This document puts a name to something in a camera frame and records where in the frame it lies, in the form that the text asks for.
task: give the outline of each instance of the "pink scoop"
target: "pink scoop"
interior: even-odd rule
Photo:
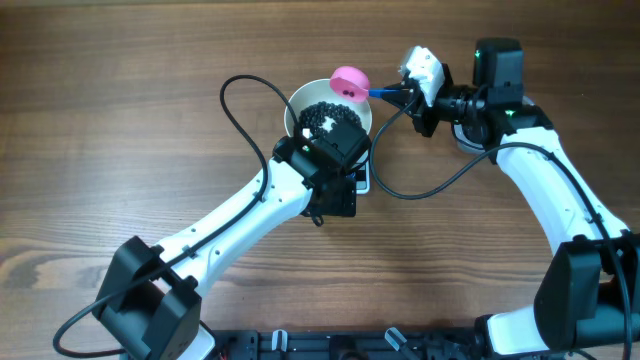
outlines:
[[[367,100],[371,84],[369,78],[353,66],[341,66],[333,72],[329,86],[346,100],[361,103]]]

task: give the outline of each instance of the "black beans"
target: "black beans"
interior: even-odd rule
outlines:
[[[300,125],[302,128],[310,129],[314,137],[325,137],[329,134],[323,128],[325,117],[333,119],[336,123],[348,121],[362,127],[360,117],[348,106],[331,104],[326,101],[321,101],[302,110],[299,119]]]

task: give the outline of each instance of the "wooden table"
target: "wooden table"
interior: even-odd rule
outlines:
[[[382,86],[422,44],[470,83],[477,38],[518,38],[527,94],[600,199],[637,230],[639,10],[468,0],[0,11],[0,358],[60,358],[53,333],[94,299],[122,242],[183,229],[259,170],[218,102],[239,73],[291,95],[352,64]],[[228,102],[268,156],[284,134],[280,100],[245,81]],[[377,131],[393,109],[371,106]],[[430,189],[470,160],[446,125],[427,139],[408,119],[378,154],[384,179],[404,192]],[[550,260],[518,189],[484,162],[428,200],[374,185],[356,218],[278,227],[214,286],[203,319],[259,330],[469,324],[531,303]],[[115,346],[93,319],[65,344]],[[617,359],[620,349],[593,352]]]

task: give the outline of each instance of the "wood grain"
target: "wood grain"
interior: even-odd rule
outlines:
[[[290,95],[352,64],[398,80],[429,46],[469,83],[475,40],[519,38],[527,93],[600,199],[640,227],[640,15],[632,2],[259,2],[0,10],[0,358],[58,359],[57,327],[95,297],[114,250],[190,225],[259,164],[218,89],[252,73]],[[229,106],[266,155],[283,105],[257,83]],[[374,131],[393,112],[371,103]],[[410,121],[378,152],[384,179],[429,189],[466,164],[448,129]],[[296,218],[227,271],[212,328],[384,329],[469,323],[531,302],[551,255],[511,181],[483,163],[444,193],[401,201],[376,186],[354,219]],[[70,347],[114,341],[92,319]],[[594,350],[617,359],[620,346]]]

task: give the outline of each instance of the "white bowl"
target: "white bowl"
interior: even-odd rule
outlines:
[[[364,101],[361,103],[353,103],[343,99],[331,90],[329,87],[329,79],[312,81],[296,90],[296,92],[291,96],[291,99],[289,99],[291,107],[293,107],[293,110],[296,112],[298,119],[300,119],[300,112],[302,110],[321,101],[348,106],[358,114],[362,127],[367,132],[367,135],[369,135],[372,120],[369,102]],[[287,135],[293,136],[293,118],[291,117],[289,109],[286,107],[284,111],[284,128],[287,130]]]

